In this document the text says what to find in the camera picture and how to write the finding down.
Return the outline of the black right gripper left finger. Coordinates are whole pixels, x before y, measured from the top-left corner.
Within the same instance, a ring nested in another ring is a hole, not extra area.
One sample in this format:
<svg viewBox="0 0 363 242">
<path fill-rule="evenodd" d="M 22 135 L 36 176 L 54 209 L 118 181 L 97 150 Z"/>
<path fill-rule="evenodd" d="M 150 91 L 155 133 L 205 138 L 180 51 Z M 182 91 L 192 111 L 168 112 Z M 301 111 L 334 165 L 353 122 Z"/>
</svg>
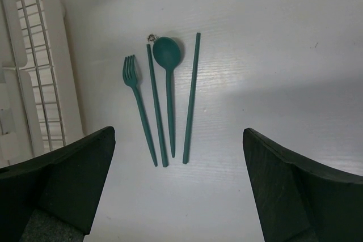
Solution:
<svg viewBox="0 0 363 242">
<path fill-rule="evenodd" d="M 83 241 L 114 150 L 115 130 L 108 126 L 1 168 L 1 241 Z"/>
</svg>

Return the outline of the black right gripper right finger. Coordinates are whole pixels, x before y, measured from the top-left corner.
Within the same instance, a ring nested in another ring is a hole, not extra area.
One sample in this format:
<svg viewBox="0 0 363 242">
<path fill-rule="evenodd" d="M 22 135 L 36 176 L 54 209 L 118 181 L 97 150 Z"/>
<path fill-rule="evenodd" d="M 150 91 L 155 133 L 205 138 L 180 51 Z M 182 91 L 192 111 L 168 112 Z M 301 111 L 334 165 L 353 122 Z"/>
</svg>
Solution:
<svg viewBox="0 0 363 242">
<path fill-rule="evenodd" d="M 362 241 L 362 176 L 251 128 L 243 132 L 243 151 L 265 241 Z"/>
</svg>

